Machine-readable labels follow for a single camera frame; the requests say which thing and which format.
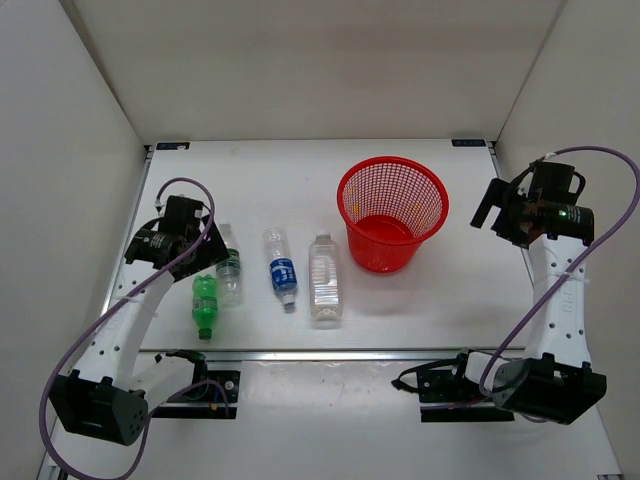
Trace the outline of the green label clear bottle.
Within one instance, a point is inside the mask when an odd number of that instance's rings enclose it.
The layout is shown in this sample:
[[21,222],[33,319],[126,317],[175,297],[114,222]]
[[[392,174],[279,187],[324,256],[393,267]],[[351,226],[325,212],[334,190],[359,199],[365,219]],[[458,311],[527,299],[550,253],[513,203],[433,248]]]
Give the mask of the green label clear bottle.
[[242,266],[239,245],[232,225],[221,222],[218,230],[229,257],[216,265],[218,299],[227,307],[238,306],[243,301]]

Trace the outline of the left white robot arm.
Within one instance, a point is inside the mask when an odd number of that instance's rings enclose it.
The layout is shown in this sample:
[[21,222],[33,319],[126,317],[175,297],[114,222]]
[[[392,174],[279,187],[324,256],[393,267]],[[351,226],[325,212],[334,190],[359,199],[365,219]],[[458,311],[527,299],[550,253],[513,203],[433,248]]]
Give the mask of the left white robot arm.
[[141,373],[134,366],[158,306],[177,282],[227,258],[216,225],[200,200],[170,196],[161,215],[132,237],[124,259],[158,272],[152,282],[134,284],[136,294],[100,328],[70,373],[56,376],[48,395],[64,429],[72,434],[129,446],[152,411],[180,392],[188,400],[210,386],[205,357],[192,350],[158,355]]

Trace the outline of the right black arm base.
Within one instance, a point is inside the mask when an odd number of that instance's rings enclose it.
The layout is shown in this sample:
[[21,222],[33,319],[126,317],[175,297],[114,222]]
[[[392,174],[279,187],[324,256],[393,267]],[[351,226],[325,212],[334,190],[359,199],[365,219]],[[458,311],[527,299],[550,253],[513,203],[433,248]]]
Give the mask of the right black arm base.
[[497,409],[476,383],[464,377],[468,354],[440,359],[402,371],[391,385],[418,396],[423,424],[506,423],[513,413]]

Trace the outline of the green plastic soda bottle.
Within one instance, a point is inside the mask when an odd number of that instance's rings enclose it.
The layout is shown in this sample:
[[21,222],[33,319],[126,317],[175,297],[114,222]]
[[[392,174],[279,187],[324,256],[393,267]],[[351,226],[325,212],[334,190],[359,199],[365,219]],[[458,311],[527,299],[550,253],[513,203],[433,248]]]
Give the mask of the green plastic soda bottle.
[[218,317],[217,281],[211,274],[197,275],[192,283],[191,316],[199,339],[209,341]]

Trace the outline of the square clear plastic bottle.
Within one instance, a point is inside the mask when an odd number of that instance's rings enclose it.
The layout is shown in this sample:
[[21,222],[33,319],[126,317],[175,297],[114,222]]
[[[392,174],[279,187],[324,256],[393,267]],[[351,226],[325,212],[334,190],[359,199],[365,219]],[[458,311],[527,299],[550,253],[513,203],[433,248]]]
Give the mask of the square clear plastic bottle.
[[342,262],[339,245],[328,231],[320,231],[308,249],[309,308],[314,326],[340,326],[344,310]]

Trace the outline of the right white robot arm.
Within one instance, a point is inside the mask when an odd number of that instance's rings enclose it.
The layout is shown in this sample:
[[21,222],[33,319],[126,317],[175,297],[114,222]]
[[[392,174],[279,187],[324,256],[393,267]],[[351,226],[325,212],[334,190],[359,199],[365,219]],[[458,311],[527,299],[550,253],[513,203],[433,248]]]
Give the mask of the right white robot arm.
[[468,353],[449,375],[458,398],[470,400],[485,387],[499,409],[569,425],[604,396],[607,381],[592,369],[585,336],[586,267],[577,261],[595,237],[592,210],[577,204],[585,185],[573,166],[545,160],[510,182],[490,182],[471,224],[481,227],[498,208],[492,229],[527,251],[540,308],[523,358]]

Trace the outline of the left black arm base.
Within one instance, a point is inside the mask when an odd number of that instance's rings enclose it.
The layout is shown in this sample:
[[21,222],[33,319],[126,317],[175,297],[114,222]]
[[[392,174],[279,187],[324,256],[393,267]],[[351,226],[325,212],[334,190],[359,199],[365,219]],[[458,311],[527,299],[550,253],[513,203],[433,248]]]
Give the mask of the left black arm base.
[[233,420],[237,415],[241,372],[227,367],[211,367],[203,353],[191,350],[173,350],[165,358],[185,360],[192,366],[191,387],[180,395],[173,394],[153,413],[154,418],[188,420]]

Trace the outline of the blue label clear bottle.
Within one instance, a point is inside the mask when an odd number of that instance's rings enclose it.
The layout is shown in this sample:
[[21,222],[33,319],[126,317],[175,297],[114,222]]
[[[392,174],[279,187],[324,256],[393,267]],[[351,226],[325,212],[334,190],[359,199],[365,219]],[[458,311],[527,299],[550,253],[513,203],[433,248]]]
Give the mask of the blue label clear bottle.
[[286,232],[269,228],[263,233],[264,249],[272,289],[286,312],[296,308],[297,275]]

